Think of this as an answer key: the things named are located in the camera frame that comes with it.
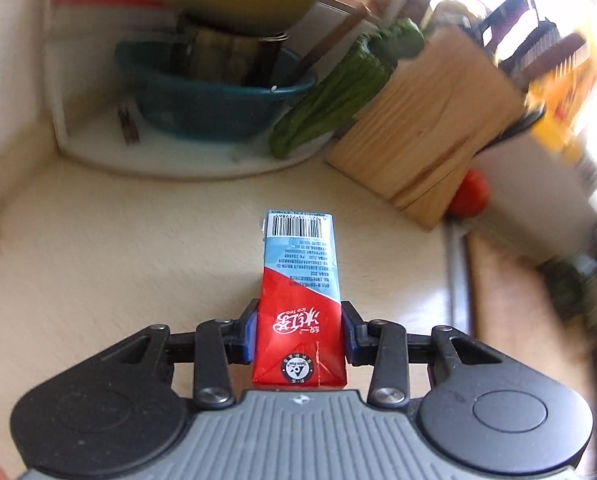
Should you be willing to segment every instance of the gray ribbed plate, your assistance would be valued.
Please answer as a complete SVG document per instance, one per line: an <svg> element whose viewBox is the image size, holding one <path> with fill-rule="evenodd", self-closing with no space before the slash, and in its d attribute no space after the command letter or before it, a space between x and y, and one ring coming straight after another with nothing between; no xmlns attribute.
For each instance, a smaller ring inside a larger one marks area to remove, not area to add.
<svg viewBox="0 0 597 480"><path fill-rule="evenodd" d="M50 480L29 471L24 480ZM248 392L197 415L164 458L127 480L475 480L494 478L441 458L402 413L374 410L357 391ZM552 475L574 480L571 468Z"/></svg>

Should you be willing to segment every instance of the plastic bowl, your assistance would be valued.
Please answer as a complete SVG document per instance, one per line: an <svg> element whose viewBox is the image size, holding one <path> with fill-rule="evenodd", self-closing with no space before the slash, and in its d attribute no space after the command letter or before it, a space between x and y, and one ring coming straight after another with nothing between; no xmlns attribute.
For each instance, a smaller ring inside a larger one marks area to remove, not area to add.
<svg viewBox="0 0 597 480"><path fill-rule="evenodd" d="M245 140L272 126L288 99L305 94L317 80L307 73L294 86L253 88L191 80L168 71L174 43L118 43L116 61L136 84L136 104L157 128L190 139ZM284 48L272 85L296 67L300 57Z"/></svg>

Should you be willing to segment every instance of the green vegetable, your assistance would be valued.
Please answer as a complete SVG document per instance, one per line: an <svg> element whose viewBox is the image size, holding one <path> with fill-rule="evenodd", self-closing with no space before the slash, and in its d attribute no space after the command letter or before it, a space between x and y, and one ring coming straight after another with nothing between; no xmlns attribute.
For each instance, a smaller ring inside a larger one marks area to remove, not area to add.
<svg viewBox="0 0 597 480"><path fill-rule="evenodd" d="M389 81L399 59L415 57L425 39L408 18L363 34L331 73L274 127L272 154L286 158L301 144L341 126Z"/></svg>

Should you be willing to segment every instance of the red tomato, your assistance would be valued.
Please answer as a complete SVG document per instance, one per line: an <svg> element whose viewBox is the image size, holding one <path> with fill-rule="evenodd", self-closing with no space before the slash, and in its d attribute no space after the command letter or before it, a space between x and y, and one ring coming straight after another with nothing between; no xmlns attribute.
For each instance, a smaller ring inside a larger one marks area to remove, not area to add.
<svg viewBox="0 0 597 480"><path fill-rule="evenodd" d="M489 184L485 175L476 170L469 170L447 210L459 218L471 218L487 207L489 195Z"/></svg>

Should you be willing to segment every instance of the barcode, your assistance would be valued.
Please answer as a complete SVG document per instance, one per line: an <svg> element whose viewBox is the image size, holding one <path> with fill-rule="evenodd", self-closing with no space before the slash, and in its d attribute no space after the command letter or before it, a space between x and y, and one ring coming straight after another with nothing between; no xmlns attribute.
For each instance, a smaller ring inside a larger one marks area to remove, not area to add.
<svg viewBox="0 0 597 480"><path fill-rule="evenodd" d="M274 215L268 236L296 236L301 238L323 238L321 218L306 216Z"/></svg>

